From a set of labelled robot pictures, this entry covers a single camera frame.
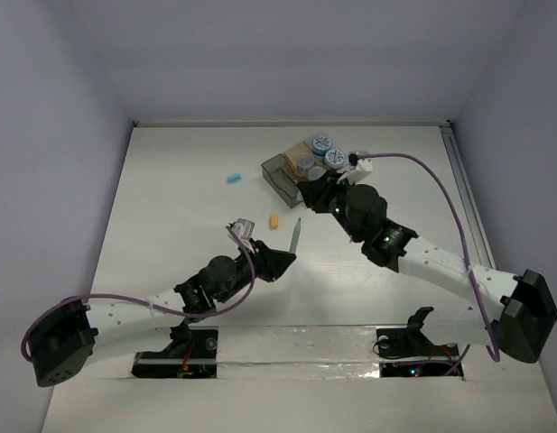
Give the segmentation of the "clear jar of pins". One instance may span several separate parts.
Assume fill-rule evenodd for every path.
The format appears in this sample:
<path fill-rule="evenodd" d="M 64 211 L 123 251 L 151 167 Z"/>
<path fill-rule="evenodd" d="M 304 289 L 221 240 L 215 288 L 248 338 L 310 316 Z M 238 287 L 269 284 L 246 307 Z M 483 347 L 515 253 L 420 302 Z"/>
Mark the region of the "clear jar of pins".
<path fill-rule="evenodd" d="M 308 170 L 315 165 L 314 158 L 308 153 L 297 156 L 295 160 L 295 171 L 298 176 L 306 177 Z"/>
<path fill-rule="evenodd" d="M 322 176 L 324 176 L 327 173 L 327 170 L 322 167 L 322 166 L 313 166 L 311 167 L 308 172 L 307 172 L 307 176 L 306 179 L 308 181 L 315 181 L 315 180 L 319 180 Z"/>

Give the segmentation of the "green highlighter marker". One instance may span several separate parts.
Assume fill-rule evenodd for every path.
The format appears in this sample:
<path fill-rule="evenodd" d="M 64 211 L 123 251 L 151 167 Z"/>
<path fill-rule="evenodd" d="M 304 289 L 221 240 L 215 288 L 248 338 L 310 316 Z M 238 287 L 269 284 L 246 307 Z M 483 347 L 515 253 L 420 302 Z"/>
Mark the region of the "green highlighter marker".
<path fill-rule="evenodd" d="M 289 245 L 289 253 L 296 253 L 297 246 L 300 240 L 301 231 L 302 231 L 302 220 L 298 218 L 292 231 L 291 242 Z"/>

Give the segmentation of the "blue lidded round tin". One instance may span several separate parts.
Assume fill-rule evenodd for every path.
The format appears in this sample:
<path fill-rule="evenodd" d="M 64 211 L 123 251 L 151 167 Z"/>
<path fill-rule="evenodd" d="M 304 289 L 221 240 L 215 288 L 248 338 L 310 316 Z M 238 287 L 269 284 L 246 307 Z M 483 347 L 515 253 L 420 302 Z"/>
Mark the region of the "blue lidded round tin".
<path fill-rule="evenodd" d="M 311 150 L 314 154 L 323 156 L 332 148 L 332 140 L 323 134 L 318 134 L 311 139 Z"/>

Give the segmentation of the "orange marker cap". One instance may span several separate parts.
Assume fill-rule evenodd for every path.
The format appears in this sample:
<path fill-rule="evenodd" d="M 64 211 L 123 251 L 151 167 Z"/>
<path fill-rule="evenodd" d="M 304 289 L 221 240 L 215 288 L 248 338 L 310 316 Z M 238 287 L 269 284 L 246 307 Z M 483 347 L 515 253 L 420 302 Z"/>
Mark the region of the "orange marker cap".
<path fill-rule="evenodd" d="M 272 214 L 269 217 L 269 229 L 270 230 L 276 230 L 279 228 L 280 225 L 280 217 L 278 214 Z"/>

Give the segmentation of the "blue marker cap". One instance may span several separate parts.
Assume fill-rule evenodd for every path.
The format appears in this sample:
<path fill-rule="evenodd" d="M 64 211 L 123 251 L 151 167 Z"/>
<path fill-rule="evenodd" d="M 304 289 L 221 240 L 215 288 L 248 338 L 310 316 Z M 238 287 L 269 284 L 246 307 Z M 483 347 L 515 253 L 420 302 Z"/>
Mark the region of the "blue marker cap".
<path fill-rule="evenodd" d="M 240 173 L 234 173 L 234 174 L 231 174 L 227 177 L 226 183 L 227 184 L 234 184 L 234 183 L 240 181 L 241 179 L 242 179 L 242 176 L 241 176 Z"/>

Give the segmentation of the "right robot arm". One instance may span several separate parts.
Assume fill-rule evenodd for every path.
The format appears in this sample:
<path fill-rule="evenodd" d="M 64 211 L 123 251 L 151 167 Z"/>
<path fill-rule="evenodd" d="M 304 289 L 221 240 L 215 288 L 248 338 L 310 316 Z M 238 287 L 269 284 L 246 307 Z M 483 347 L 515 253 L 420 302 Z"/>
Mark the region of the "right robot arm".
<path fill-rule="evenodd" d="M 488 341 L 516 361 L 534 364 L 557 321 L 557 307 L 542 274 L 521 275 L 466 263 L 386 215 L 387 202 L 366 184 L 336 177 L 304 181 L 304 205 L 331 214 L 373 264 L 429 282 L 476 306 Z"/>

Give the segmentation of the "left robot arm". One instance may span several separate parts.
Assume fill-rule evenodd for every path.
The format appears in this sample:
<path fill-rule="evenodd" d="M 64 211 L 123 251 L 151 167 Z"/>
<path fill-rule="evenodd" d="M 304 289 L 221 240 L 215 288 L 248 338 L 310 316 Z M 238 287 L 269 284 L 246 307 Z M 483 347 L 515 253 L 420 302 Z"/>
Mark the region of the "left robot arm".
<path fill-rule="evenodd" d="M 186 281 L 145 299 L 94 293 L 66 298 L 42 313 L 21 343 L 23 358 L 41 388 L 66 382 L 85 366 L 125 351 L 130 336 L 160 331 L 157 344 L 170 356 L 189 345 L 189 326 L 228 313 L 252 293 L 257 281 L 279 280 L 296 255 L 261 240 L 239 245 L 232 258 L 219 255 Z"/>

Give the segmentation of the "clear plastic container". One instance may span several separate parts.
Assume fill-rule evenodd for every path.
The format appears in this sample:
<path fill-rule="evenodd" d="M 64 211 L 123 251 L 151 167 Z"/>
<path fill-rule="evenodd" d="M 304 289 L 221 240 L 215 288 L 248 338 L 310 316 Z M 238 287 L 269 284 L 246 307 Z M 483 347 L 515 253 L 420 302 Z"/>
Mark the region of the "clear plastic container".
<path fill-rule="evenodd" d="M 339 148 L 329 135 L 312 134 L 304 142 L 311 150 L 315 160 L 327 170 L 343 172 L 349 167 L 348 153 Z"/>

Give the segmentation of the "silver foil tape strip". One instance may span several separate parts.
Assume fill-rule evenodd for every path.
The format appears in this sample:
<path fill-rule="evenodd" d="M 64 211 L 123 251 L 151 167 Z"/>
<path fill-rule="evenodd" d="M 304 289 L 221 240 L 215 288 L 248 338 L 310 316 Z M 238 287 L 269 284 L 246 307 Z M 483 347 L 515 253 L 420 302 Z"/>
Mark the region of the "silver foil tape strip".
<path fill-rule="evenodd" d="M 377 379 L 376 329 L 362 326 L 222 327 L 217 377 L 225 380 Z"/>

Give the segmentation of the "amber plastic container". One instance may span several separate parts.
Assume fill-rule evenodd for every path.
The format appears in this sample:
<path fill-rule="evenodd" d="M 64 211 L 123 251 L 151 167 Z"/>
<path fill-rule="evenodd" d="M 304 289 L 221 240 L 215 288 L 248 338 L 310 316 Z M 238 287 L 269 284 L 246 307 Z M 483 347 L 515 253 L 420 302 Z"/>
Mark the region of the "amber plastic container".
<path fill-rule="evenodd" d="M 314 181 L 322 177 L 330 169 L 325 156 L 331 149 L 331 143 L 315 145 L 314 142 L 300 142 L 283 152 L 292 169 L 294 182 Z"/>

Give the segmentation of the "dark grey plastic container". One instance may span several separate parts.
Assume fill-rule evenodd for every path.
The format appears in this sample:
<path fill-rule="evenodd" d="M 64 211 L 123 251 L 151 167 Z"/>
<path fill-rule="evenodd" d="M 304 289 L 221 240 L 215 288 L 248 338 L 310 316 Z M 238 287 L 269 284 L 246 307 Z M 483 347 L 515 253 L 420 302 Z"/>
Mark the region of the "dark grey plastic container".
<path fill-rule="evenodd" d="M 297 178 L 286 157 L 279 153 L 261 164 L 262 175 L 283 202 L 294 208 L 302 203 Z"/>

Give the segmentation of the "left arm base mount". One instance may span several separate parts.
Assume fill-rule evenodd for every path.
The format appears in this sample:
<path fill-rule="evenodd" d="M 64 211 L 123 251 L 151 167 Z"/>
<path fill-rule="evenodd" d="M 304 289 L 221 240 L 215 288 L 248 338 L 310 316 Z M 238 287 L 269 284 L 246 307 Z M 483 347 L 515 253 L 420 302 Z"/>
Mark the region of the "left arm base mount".
<path fill-rule="evenodd" d="M 218 328 L 187 325 L 171 329 L 171 342 L 160 352 L 135 355 L 137 379 L 215 379 L 218 376 Z"/>

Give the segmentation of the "aluminium rail right edge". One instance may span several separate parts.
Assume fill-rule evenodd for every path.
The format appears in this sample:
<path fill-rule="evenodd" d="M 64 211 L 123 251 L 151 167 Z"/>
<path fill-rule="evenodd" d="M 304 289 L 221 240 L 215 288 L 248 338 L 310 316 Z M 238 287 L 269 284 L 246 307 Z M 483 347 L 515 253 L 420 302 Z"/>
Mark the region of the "aluminium rail right edge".
<path fill-rule="evenodd" d="M 439 286 L 471 303 L 480 318 L 494 322 L 504 309 L 501 298 L 512 293 L 515 281 L 510 274 L 493 269 L 494 259 L 451 125 L 442 123 L 435 130 L 447 163 L 438 177 L 454 219 L 454 241 L 446 250 L 432 251 L 433 273 Z"/>

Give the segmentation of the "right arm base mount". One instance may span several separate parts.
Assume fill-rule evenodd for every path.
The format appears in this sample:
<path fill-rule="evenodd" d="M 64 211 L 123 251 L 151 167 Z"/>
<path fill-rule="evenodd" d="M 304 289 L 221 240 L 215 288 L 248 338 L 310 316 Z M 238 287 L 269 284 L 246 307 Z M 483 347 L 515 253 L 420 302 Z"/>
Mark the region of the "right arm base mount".
<path fill-rule="evenodd" d="M 464 377 L 458 347 L 435 345 L 422 333 L 431 312 L 433 307 L 419 308 L 404 327 L 376 331 L 372 352 L 380 360 L 383 378 Z"/>

